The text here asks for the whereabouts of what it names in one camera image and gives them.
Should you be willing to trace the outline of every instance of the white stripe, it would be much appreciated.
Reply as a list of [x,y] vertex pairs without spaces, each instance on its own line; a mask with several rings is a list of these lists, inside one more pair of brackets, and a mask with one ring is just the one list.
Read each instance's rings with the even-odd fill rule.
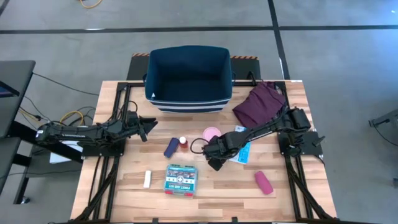
[[225,100],[205,101],[205,102],[198,102],[198,103],[168,102],[168,101],[156,101],[156,100],[150,100],[150,99],[148,99],[148,100],[150,102],[152,102],[152,103],[164,103],[164,104],[176,104],[176,105],[179,105],[179,104],[192,104],[192,105],[195,105],[195,104],[221,103],[221,102],[224,102],[224,101],[229,101],[230,98],[229,99],[225,99]]
[[162,112],[164,113],[217,113],[220,112],[221,110],[216,110],[216,111],[206,111],[206,112],[187,112],[187,111],[181,111],[181,112],[175,112],[175,111],[166,111],[166,110],[162,110]]
[[282,59],[279,58],[280,70],[282,72],[282,79],[285,80],[284,67],[282,66]]
[[197,110],[197,109],[213,109],[213,108],[223,108],[223,105],[213,105],[213,106],[159,106],[156,105],[159,109],[175,109],[175,110]]

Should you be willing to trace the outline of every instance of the table leg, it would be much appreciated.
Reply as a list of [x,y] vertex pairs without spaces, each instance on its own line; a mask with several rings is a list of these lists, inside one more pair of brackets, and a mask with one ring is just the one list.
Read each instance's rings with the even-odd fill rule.
[[24,174],[22,175],[22,180],[19,183],[17,194],[16,194],[16,196],[14,198],[14,205],[21,204],[22,200],[24,199],[25,190],[26,190],[26,187],[27,187],[27,183],[29,181],[29,178],[26,177],[27,168],[28,167],[25,167]]
[[48,149],[50,152],[56,153],[70,160],[83,163],[83,159],[81,159],[81,152],[65,144],[62,144],[60,142],[51,145],[37,144],[37,141],[35,140],[36,131],[17,121],[12,122],[9,130],[9,135],[12,137],[20,137],[22,140]]
[[12,160],[13,164],[17,164],[24,167],[29,167],[30,160],[32,158],[29,156],[23,156],[21,154],[15,154],[14,159]]

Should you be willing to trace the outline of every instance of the black table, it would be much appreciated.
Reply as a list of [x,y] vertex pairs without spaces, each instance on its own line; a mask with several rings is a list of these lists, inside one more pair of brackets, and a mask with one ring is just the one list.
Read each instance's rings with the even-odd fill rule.
[[[14,121],[32,78],[34,67],[35,62],[32,60],[0,61],[0,80],[19,92],[19,96],[0,98],[0,177],[5,176],[0,179],[0,192],[12,164],[24,166],[25,171],[30,166],[32,158],[17,153],[21,140],[48,149],[80,164],[83,163],[81,152],[60,142],[48,146],[39,145],[35,140],[35,130]],[[28,180],[29,178],[24,175],[14,203],[21,203]]]

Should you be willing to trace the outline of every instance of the gray floor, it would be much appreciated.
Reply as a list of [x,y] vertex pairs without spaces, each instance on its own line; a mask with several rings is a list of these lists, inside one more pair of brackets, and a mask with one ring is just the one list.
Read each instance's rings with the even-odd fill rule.
[[[398,1],[274,2],[280,26],[398,24]],[[260,0],[104,0],[89,10],[78,1],[12,0],[0,17],[0,30],[271,24],[267,1]],[[326,136],[326,171],[338,216],[395,223],[398,189],[393,188],[392,178],[398,177],[398,148],[382,140],[368,120],[398,108],[398,30],[281,33],[290,76],[304,81],[315,126]],[[282,77],[273,31],[0,35],[0,60],[36,60],[35,72],[98,92],[103,80],[126,79],[132,53],[185,44],[217,45],[233,55],[256,55],[264,79]],[[52,119],[82,106],[96,106],[97,100],[37,77],[27,96]],[[22,106],[34,112],[28,101]],[[17,120],[27,124],[20,116]],[[388,126],[380,131],[394,138]],[[21,147],[25,153],[28,150],[27,145]],[[15,166],[11,172],[21,171]],[[0,196],[1,223],[68,220],[78,177],[75,173],[32,179],[27,189],[32,202],[27,205],[11,205],[20,176],[10,177]]]

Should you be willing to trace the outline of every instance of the wooden tabletop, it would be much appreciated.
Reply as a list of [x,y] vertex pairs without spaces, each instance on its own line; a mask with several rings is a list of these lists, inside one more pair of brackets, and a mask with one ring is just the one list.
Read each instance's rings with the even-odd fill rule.
[[[116,81],[103,82],[94,122],[105,122],[111,116],[117,84]],[[303,108],[312,122],[303,83],[286,81],[286,87],[290,107]],[[231,217],[238,217],[240,222],[294,221],[285,161],[280,155],[276,134],[252,142],[247,165],[228,161],[218,172],[207,164],[203,155],[180,149],[171,159],[163,155],[172,137],[185,136],[192,142],[209,126],[219,128],[222,133],[233,131],[240,123],[232,109],[245,100],[251,89],[248,86],[234,87],[231,101],[220,113],[175,114],[163,113],[147,101],[144,87],[133,87],[130,100],[138,104],[138,114],[156,117],[159,123],[149,133],[147,142],[133,136],[126,143],[119,164],[111,221],[151,222],[152,218],[159,218],[160,222],[230,222]],[[130,104],[129,110],[135,110],[135,106]],[[97,157],[90,157],[83,163],[71,218],[87,206],[96,160]],[[324,210],[335,217],[323,164],[314,156],[302,156],[302,160],[309,191]],[[190,165],[198,169],[198,187],[193,198],[164,193],[168,164]],[[100,169],[101,166],[95,185],[98,185]],[[149,189],[142,187],[146,170],[152,171]],[[264,195],[254,180],[254,173],[259,170],[265,173],[274,188],[270,195]],[[297,191],[300,210],[305,217],[302,194]],[[103,200],[100,218],[104,217],[105,205],[106,200]]]

